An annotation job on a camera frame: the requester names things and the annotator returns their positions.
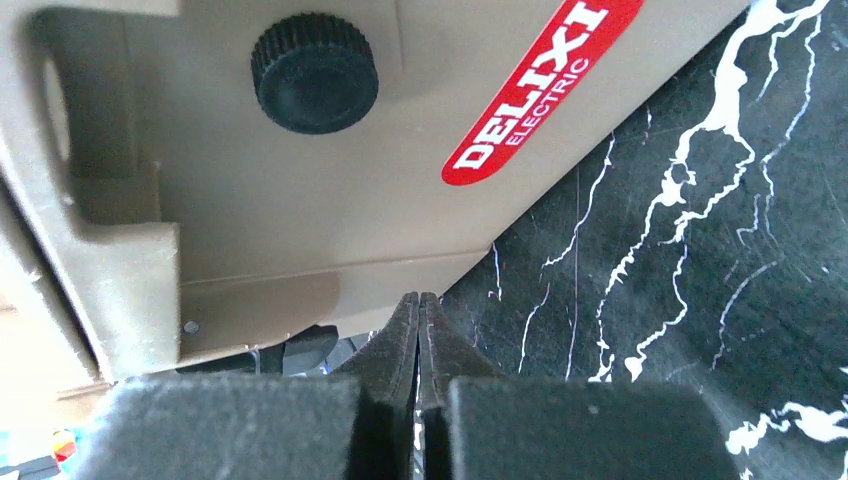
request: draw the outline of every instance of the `red label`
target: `red label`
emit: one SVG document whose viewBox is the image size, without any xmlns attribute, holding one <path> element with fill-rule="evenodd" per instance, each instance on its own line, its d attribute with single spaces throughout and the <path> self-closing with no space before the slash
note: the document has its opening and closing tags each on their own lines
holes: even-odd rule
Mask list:
<svg viewBox="0 0 848 480">
<path fill-rule="evenodd" d="M 470 185 L 500 170 L 615 43 L 643 2 L 565 0 L 442 168 L 442 180 Z"/>
</svg>

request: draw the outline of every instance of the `beige plastic housing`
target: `beige plastic housing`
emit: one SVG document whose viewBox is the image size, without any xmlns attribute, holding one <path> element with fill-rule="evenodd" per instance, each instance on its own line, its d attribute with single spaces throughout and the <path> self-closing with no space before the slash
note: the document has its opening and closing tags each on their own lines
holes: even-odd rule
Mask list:
<svg viewBox="0 0 848 480">
<path fill-rule="evenodd" d="M 25 224 L 2 233 L 31 232 L 71 307 L 38 315 L 66 333 L 74 382 L 316 323 L 353 335 L 404 292 L 445 291 L 747 1 L 646 0 L 503 170 L 446 185 L 443 163 L 560 3 L 6 0 L 0 170 Z M 253 93 L 256 39 L 308 11 L 362 30 L 380 78 L 371 112 L 330 135 L 277 127 Z"/>
</svg>

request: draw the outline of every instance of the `black clamp jaw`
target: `black clamp jaw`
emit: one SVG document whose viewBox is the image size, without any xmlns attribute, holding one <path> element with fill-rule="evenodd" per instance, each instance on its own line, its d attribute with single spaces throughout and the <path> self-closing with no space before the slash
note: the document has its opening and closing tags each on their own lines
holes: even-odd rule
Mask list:
<svg viewBox="0 0 848 480">
<path fill-rule="evenodd" d="M 85 480 L 736 479 L 708 407 L 670 385 L 507 377 L 432 293 L 324 378 L 181 375 L 118 388 L 80 446 Z"/>
</svg>

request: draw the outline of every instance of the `black marble surface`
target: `black marble surface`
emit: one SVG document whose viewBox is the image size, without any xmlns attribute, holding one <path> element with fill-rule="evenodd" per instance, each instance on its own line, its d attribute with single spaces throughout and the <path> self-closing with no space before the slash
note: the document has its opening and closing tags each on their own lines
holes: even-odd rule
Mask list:
<svg viewBox="0 0 848 480">
<path fill-rule="evenodd" d="M 758 0 L 443 304 L 507 372 L 703 394 L 741 478 L 848 480 L 848 1 Z"/>
</svg>

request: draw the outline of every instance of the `colorful object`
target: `colorful object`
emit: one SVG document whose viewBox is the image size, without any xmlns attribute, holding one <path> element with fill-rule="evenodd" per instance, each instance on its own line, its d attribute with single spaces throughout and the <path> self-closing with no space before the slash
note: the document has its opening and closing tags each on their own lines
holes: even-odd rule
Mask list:
<svg viewBox="0 0 848 480">
<path fill-rule="evenodd" d="M 68 430 L 57 430 L 53 433 L 53 458 L 62 463 L 76 453 L 76 437 Z"/>
</svg>

